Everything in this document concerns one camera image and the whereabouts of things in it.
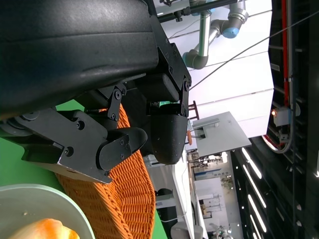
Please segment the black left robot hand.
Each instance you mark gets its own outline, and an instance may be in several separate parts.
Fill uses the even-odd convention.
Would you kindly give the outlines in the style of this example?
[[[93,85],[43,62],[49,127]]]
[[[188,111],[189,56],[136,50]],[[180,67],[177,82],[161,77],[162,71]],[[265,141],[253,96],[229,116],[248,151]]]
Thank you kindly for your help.
[[[142,0],[0,3],[0,135],[25,161],[108,184],[150,139],[159,163],[176,164],[190,86]]]

